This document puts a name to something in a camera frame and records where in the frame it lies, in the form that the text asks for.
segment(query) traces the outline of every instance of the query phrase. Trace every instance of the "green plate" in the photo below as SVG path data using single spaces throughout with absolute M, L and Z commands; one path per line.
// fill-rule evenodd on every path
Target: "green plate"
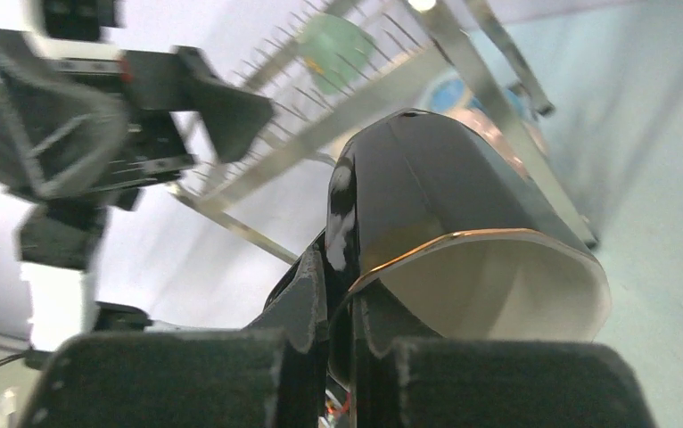
M 298 54 L 325 95 L 338 94 L 360 77 L 374 49 L 374 40 L 357 25 L 320 13 L 297 36 Z

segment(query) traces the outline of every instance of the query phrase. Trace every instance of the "red wire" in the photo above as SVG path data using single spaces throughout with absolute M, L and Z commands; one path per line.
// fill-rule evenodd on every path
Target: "red wire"
M 131 83 L 134 77 L 131 75 L 131 70 L 129 69 L 126 58 L 121 57 L 119 59 L 119 65 L 121 66 L 121 80 L 124 83 Z
M 339 411 L 340 414 L 344 415 L 350 411 L 350 401 L 352 401 L 352 394 L 347 392 L 347 401 L 344 402 L 344 406 Z

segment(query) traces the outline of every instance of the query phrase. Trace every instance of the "metal rack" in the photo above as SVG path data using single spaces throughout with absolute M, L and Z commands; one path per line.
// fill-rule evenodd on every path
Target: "metal rack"
M 506 57 L 533 109 L 541 115 L 552 113 L 554 106 L 486 0 L 456 0 L 449 5 L 441 0 L 334 0 L 321 5 L 307 1 L 305 5 L 290 15 L 286 27 L 275 28 L 271 38 L 263 39 L 232 77 L 238 86 L 272 98 L 276 117 L 244 160 L 232 164 L 203 162 L 193 172 L 199 178 L 197 185 L 172 184 L 169 190 L 177 199 L 291 263 L 296 259 L 294 254 L 225 211 L 301 161 L 322 161 L 332 166 L 335 150 L 329 145 L 345 143 L 334 144 L 334 140 L 411 103 L 423 90 L 413 82 L 430 81 L 453 67 L 486 106 L 488 116 L 560 217 L 582 241 L 595 242 L 585 219 L 464 32 L 464 20 L 458 19 L 460 13 L 471 14 Z M 305 22 L 319 13 L 343 17 L 375 40 L 373 55 L 364 67 L 355 67 L 353 61 L 340 55 L 358 78 L 336 86 L 336 95 L 323 96 L 314 88 L 310 71 L 297 55 L 296 36 Z M 188 124 L 186 136 L 195 129 L 197 119 Z

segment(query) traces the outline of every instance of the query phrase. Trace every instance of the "robotic arm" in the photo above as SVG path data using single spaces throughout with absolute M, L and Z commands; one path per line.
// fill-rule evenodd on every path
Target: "robotic arm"
M 197 48 L 108 43 L 103 28 L 119 26 L 113 0 L 21 7 L 23 31 L 0 29 L 0 183 L 35 203 L 19 254 L 30 343 L 44 354 L 119 319 L 150 324 L 138 309 L 95 301 L 95 256 L 110 207 L 133 210 L 144 187 L 194 165 L 171 113 L 198 112 L 219 160 L 232 162 L 274 112 L 269 99 L 220 79 Z

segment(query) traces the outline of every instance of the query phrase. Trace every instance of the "metal prong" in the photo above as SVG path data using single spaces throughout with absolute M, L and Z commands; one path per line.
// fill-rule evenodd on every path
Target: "metal prong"
M 300 22 L 301 25 L 305 25 L 305 21 L 302 20 L 302 18 L 295 12 L 292 12 L 292 17 L 294 17 L 297 21 Z M 299 33 L 300 31 L 297 29 L 297 27 L 294 26 L 294 23 L 289 21 L 289 27 L 294 30 L 295 33 Z
M 268 60 L 270 62 L 271 56 L 263 49 L 263 45 L 266 43 L 266 39 L 262 38 L 259 42 L 258 45 L 252 48 L 252 52 L 250 53 L 250 59 L 252 62 L 255 64 L 260 64 L 260 67 L 262 68 L 261 59 L 259 57 L 256 58 L 256 54 L 262 55 L 263 60 Z
M 305 0 L 305 4 L 306 4 L 307 6 L 310 6 L 310 8 L 311 8 L 312 10 L 314 10 L 314 11 L 320 13 L 320 11 L 318 10 L 318 8 L 317 8 L 317 7 L 313 4 L 313 2 L 311 2 L 310 0 Z
M 271 42 L 270 42 L 268 39 L 266 39 L 266 38 L 264 38 L 263 40 L 266 41 L 266 42 L 268 42 L 268 43 L 271 43 Z M 269 54 L 268 52 L 264 51 L 262 48 L 256 47 L 256 48 L 255 48 L 255 52 L 258 52 L 258 53 L 262 54 L 264 57 L 268 58 L 268 60 L 270 61 L 270 59 L 271 59 L 270 54 Z M 289 74 L 289 71 L 287 71 L 285 67 L 282 68 L 280 71 L 281 71 L 287 78 L 292 78 L 292 76 Z M 271 81 L 272 81 L 276 86 L 279 86 L 278 82 L 276 82 L 275 80 L 271 80 Z
M 292 75 L 289 74 L 289 71 L 287 71 L 287 67 L 283 67 L 281 69 L 281 74 L 283 74 L 285 78 L 292 80 Z
M 305 114 L 302 110 L 300 110 L 300 107 L 297 107 L 296 103 L 292 103 L 292 108 L 294 109 L 294 111 L 297 112 L 297 114 L 304 118 L 306 122 L 310 122 L 310 118 L 308 117 L 308 115 Z
M 319 102 L 317 99 L 315 99 L 315 98 L 313 98 L 312 96 L 310 96 L 310 94 L 308 94 L 307 92 L 305 92 L 305 91 L 299 89 L 297 86 L 295 86 L 294 89 L 295 89 L 297 92 L 299 92 L 300 94 L 305 95 L 310 101 L 312 101 L 313 103 L 317 104 L 320 108 L 322 108 L 322 109 L 324 109 L 324 110 L 329 110 L 329 108 L 328 108 L 325 104 Z
M 253 160 L 253 161 L 259 161 L 259 160 L 260 160 L 260 156 L 259 156 L 257 153 L 253 152 L 253 151 L 247 152 L 247 157 L 250 158 L 250 159 Z
M 297 37 L 297 36 L 293 35 L 292 33 L 290 33 L 289 31 L 287 31 L 284 27 L 276 27 L 276 28 L 279 29 L 286 36 L 289 36 L 290 40 L 294 40 Z
M 346 92 L 344 92 L 343 89 L 341 89 L 341 88 L 338 87 L 335 83 L 333 83 L 331 80 L 329 80 L 329 78 L 327 78 L 325 75 L 320 74 L 320 73 L 315 73 L 315 75 L 318 76 L 318 77 L 320 77 L 321 79 L 325 80 L 326 83 L 328 83 L 329 85 L 333 86 L 334 89 L 336 89 L 337 91 L 341 92 L 341 93 L 344 94 L 345 96 L 350 96 L 349 94 L 347 94 Z
M 336 56 L 338 56 L 338 57 L 339 57 L 342 61 L 344 61 L 347 65 L 349 65 L 349 66 L 350 66 L 354 71 L 356 71 L 360 76 L 362 76 L 363 78 L 365 78 L 365 80 L 370 81 L 370 78 L 369 78 L 368 76 L 366 76 L 365 73 L 363 73 L 362 71 L 360 71 L 359 68 L 355 67 L 354 64 L 352 64 L 351 62 L 347 61 L 347 58 L 344 58 L 343 55 L 337 53 Z
M 260 71 L 258 66 L 256 66 L 255 64 L 253 64 L 247 60 L 242 60 L 242 64 L 247 64 L 248 66 L 252 67 L 253 70 Z
M 300 120 L 305 121 L 305 122 L 308 122 L 308 121 L 309 121 L 309 120 L 308 120 L 307 118 L 305 118 L 304 115 L 303 115 L 302 113 L 300 113 L 300 112 L 296 112 L 296 111 L 290 109 L 289 107 L 286 107 L 285 105 L 280 104 L 280 103 L 274 102 L 274 104 L 277 105 L 277 106 L 279 106 L 279 107 L 281 107 L 283 110 L 288 111 L 289 113 L 291 113 L 291 115 L 293 115 L 293 116 L 296 117 L 297 119 L 300 119 Z
M 382 56 L 387 62 L 391 62 L 391 58 L 389 58 L 389 55 L 387 55 L 386 53 L 384 53 L 383 50 L 381 50 L 381 48 L 378 47 L 378 45 L 375 43 L 374 40 L 367 40 L 367 42 L 370 43 L 370 45 L 371 45 L 376 51 L 378 51 L 378 53 L 381 54 L 381 56 Z
M 323 102 L 323 104 L 327 105 L 328 108 L 329 108 L 330 110 L 333 110 L 333 106 L 332 106 L 328 101 L 325 100 L 325 97 L 322 96 L 322 95 L 317 91 L 317 89 L 315 89 L 314 87 L 311 87 L 311 88 L 310 88 L 310 91 L 312 91 L 313 94 L 315 94 L 315 95 L 318 97 L 318 99 L 321 100 L 321 101 Z
M 399 46 L 399 49 L 401 49 L 402 52 L 408 51 L 408 49 L 404 45 L 402 45 L 401 42 L 399 42 L 397 40 L 397 38 L 395 36 L 393 36 L 388 30 L 385 29 L 383 32 L 386 33 L 386 36 L 389 36 L 391 41 L 393 41 L 394 43 L 397 44 L 397 46 Z
M 360 17 L 364 20 L 367 18 L 367 14 L 360 9 L 360 3 L 356 0 L 350 0 L 352 2 L 352 7 L 360 14 Z
M 281 49 L 281 45 L 279 45 L 279 44 L 276 43 L 275 41 L 273 41 L 273 40 L 271 40 L 271 39 L 269 39 L 269 38 L 264 38 L 263 40 L 265 40 L 269 45 L 273 46 L 274 48 L 276 48 L 276 49 Z
M 271 120 L 269 123 L 271 123 L 271 124 L 272 124 L 273 126 L 275 126 L 276 128 L 281 129 L 282 131 L 285 132 L 286 135 L 288 135 L 288 136 L 290 136 L 290 137 L 292 137 L 292 138 L 294 138 L 294 137 L 296 136 L 296 134 L 294 134 L 292 131 L 290 131 L 290 130 L 284 128 L 283 126 L 279 125 L 279 123 L 276 122 L 275 120 Z
M 347 89 L 352 91 L 352 93 L 354 94 L 355 89 L 350 85 L 350 82 L 346 81 L 344 79 L 344 76 L 342 76 L 342 74 L 337 69 L 331 69 L 331 71 L 333 72 L 333 74 L 336 75 L 337 78 L 339 78 L 339 80 L 347 87 Z
M 413 37 L 413 35 L 411 35 L 406 29 L 404 29 L 404 27 L 402 27 L 401 25 L 399 25 L 399 23 L 396 22 L 388 13 L 384 13 L 383 16 L 384 16 L 387 20 L 389 20 L 389 22 L 391 22 L 392 24 L 394 24 L 394 26 L 396 26 L 396 27 L 399 29 L 399 31 L 402 32 L 402 34 L 404 34 L 405 36 L 407 36 L 407 38 L 409 38 L 410 41 L 413 42 L 413 43 L 415 44 L 415 46 L 421 47 L 420 43 L 417 42 L 417 40 Z
M 362 51 L 362 49 L 360 49 L 359 47 L 356 47 L 355 51 L 357 51 L 359 54 L 361 54 L 365 57 L 365 59 L 367 61 L 367 65 L 369 65 L 370 68 L 373 69 L 373 71 L 375 71 L 376 73 L 378 72 L 378 67 L 376 67 L 375 64 L 373 64 L 373 61 L 371 61 L 371 59 L 368 55 L 365 55 L 365 53 Z

